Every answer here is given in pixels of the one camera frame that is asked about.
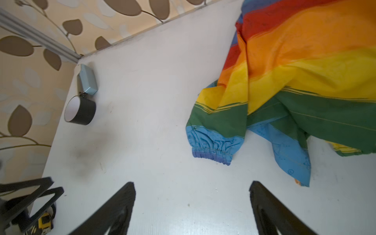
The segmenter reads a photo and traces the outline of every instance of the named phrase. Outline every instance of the wallpaper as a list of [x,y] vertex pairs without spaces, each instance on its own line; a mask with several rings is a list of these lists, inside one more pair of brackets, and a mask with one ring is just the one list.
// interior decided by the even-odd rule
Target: wallpaper
[[87,55],[155,27],[211,0],[3,0],[0,6]]
[[75,66],[0,29],[0,183],[42,176]]

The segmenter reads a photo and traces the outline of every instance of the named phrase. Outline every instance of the white table surface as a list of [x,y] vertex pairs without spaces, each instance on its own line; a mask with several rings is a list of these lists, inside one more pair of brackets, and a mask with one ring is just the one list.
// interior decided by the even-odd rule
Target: white table surface
[[[193,158],[185,125],[221,72],[241,3],[222,0],[80,61],[96,73],[97,111],[87,126],[60,120],[43,174],[65,190],[51,235],[71,232],[128,181],[128,234],[257,234],[253,180],[321,235],[375,233],[376,155],[343,158],[310,138],[310,188],[251,132],[230,166]],[[74,95],[75,78],[67,100]]]

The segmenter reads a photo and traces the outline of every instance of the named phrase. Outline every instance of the jacket sleeve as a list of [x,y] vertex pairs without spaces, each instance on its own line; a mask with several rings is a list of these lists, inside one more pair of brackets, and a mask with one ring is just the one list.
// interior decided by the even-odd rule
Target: jacket sleeve
[[247,110],[246,45],[236,33],[218,81],[201,91],[188,120],[193,156],[230,165],[244,142]]

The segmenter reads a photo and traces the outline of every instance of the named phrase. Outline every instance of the elastic cuff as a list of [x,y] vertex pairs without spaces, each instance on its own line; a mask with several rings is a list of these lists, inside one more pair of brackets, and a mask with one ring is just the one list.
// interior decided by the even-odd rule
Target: elastic cuff
[[225,165],[230,165],[232,160],[232,155],[217,149],[192,147],[192,154],[195,158],[207,158]]

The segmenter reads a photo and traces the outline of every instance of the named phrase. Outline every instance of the green stripe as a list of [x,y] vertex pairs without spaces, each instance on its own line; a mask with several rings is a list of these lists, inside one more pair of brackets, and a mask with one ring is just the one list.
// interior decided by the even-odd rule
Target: green stripe
[[196,101],[196,104],[195,104],[195,105],[201,105],[203,108],[207,108],[207,109],[210,109],[210,110],[212,110],[212,111],[215,110],[215,109],[212,109],[211,107],[209,107],[208,105],[202,104],[202,103],[197,102],[197,101]]
[[231,106],[231,105],[237,105],[237,104],[241,104],[241,102],[236,102],[236,103],[232,103],[232,104],[228,104],[228,105],[219,106],[218,108],[223,108],[223,107],[227,107],[227,106]]
[[297,92],[299,94],[302,94],[302,95],[305,95],[307,93],[309,94],[314,94],[314,95],[317,95],[317,96],[320,96],[320,97],[324,97],[324,98],[330,98],[330,99],[340,99],[340,100],[352,100],[352,101],[366,101],[366,102],[374,102],[374,100],[370,100],[370,99],[367,99],[367,98],[337,98],[337,97],[333,97],[333,96],[322,96],[318,93],[315,93],[315,92],[310,92],[310,91],[304,91],[304,90],[298,90],[298,89],[294,89],[290,86],[285,86],[283,89],[283,91],[291,91],[291,92]]
[[275,96],[300,128],[320,139],[376,152],[376,104],[280,91]]
[[228,110],[208,114],[194,106],[187,126],[204,126],[215,130],[223,137],[243,137],[246,134],[248,104],[231,107]]
[[289,115],[289,113],[284,105],[275,97],[272,97],[256,111],[248,115],[247,126],[270,119],[282,118],[287,115]]
[[298,127],[289,111],[276,97],[272,97],[256,111],[248,115],[247,126],[267,120],[274,120],[270,124],[275,129],[297,140],[302,148],[307,149],[306,139],[308,135]]

